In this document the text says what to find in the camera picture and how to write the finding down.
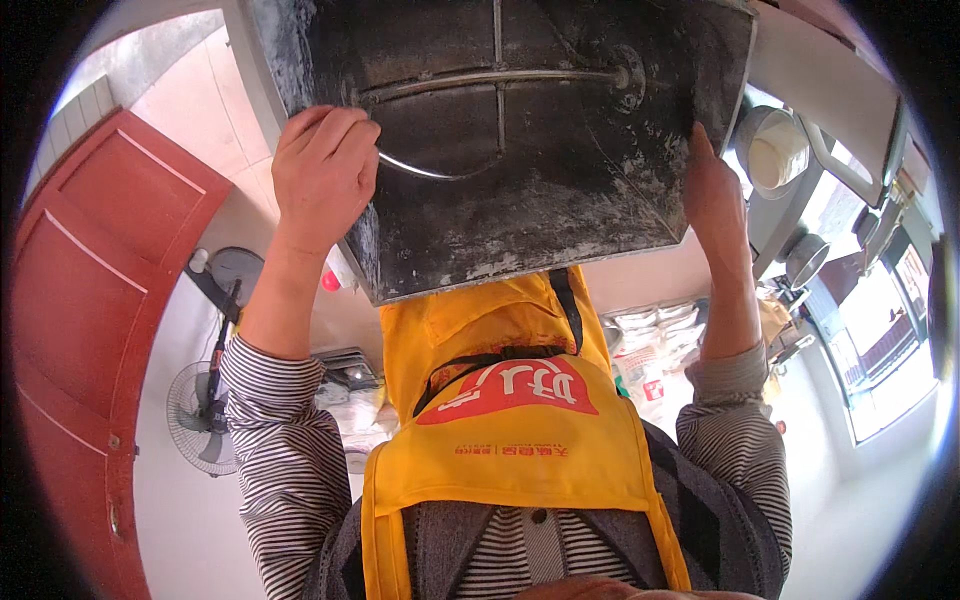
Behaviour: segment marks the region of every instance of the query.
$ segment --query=fan grille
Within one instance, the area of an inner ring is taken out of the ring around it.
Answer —
[[[196,392],[197,377],[210,370],[208,361],[201,361],[188,365],[174,379],[167,395],[167,426],[170,428],[170,437],[180,454],[191,465],[214,477],[229,475],[236,472],[237,465],[233,458],[233,445],[230,435],[224,436],[224,447],[216,463],[201,460],[199,455],[210,441],[211,434],[206,431],[193,431],[182,426],[177,420],[178,409],[194,414],[200,408]]]

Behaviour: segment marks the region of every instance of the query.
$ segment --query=dark vest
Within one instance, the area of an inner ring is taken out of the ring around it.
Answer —
[[[783,586],[780,545],[766,516],[744,492],[687,460],[656,426],[643,425],[654,483],[680,539],[693,589],[779,597]],[[415,600],[453,596],[493,508],[469,502],[424,502],[404,509]],[[620,556],[638,587],[666,588],[646,515],[619,510],[576,512]],[[357,501],[344,522],[327,534],[307,575],[303,598],[365,597]]]

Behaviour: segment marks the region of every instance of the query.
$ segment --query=metal rod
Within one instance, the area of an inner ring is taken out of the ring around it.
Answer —
[[[503,0],[493,0],[493,62],[503,62]]]
[[[503,97],[503,87],[496,87],[496,153],[498,156],[507,154],[507,108]]]
[[[435,173],[435,172],[433,172],[433,171],[427,171],[426,169],[419,169],[419,168],[417,168],[417,167],[415,167],[415,166],[413,166],[413,165],[409,165],[409,164],[407,164],[407,163],[405,163],[405,162],[400,162],[399,160],[397,160],[396,158],[393,158],[392,156],[390,156],[390,155],[388,155],[388,154],[385,154],[385,153],[382,153],[382,152],[379,153],[379,154],[380,154],[380,162],[382,162],[383,164],[392,166],[392,167],[394,167],[394,168],[396,168],[396,169],[399,169],[400,171],[406,171],[406,172],[409,173],[410,175],[415,175],[415,176],[417,176],[417,177],[427,178],[427,179],[429,179],[429,180],[448,180],[448,181],[450,181],[450,180],[458,180],[458,179],[462,179],[462,178],[463,178],[463,176],[459,176],[459,177],[458,177],[458,176],[456,176],[456,175],[444,175],[443,173]]]
[[[503,66],[503,0],[493,0],[493,68]],[[503,84],[496,85],[496,153],[507,154],[507,108]]]
[[[607,84],[623,89],[630,83],[630,75],[622,66],[612,71],[591,71],[586,69],[509,69],[495,71],[483,69],[435,77],[427,80],[417,80],[402,84],[389,84],[381,87],[372,87],[360,93],[360,102],[388,102],[406,96],[415,96],[424,92],[450,89],[451,87],[465,87],[468,85],[505,84],[510,82],[542,82],[542,81],[578,81]]]

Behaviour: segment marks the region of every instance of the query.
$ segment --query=stainless steel bowl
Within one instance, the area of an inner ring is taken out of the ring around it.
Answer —
[[[800,238],[786,257],[786,278],[790,290],[796,292],[804,287],[827,261],[830,244],[816,233]]]

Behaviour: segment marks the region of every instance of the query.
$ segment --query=striped sleeve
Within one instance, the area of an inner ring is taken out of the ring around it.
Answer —
[[[766,515],[785,577],[793,556],[790,490],[783,439],[764,412],[767,374],[762,343],[687,369],[694,396],[677,417],[677,441],[690,461],[744,491]]]
[[[237,336],[221,369],[253,557],[268,598],[299,598],[326,533],[350,506],[340,432],[313,403],[322,367],[272,358]]]

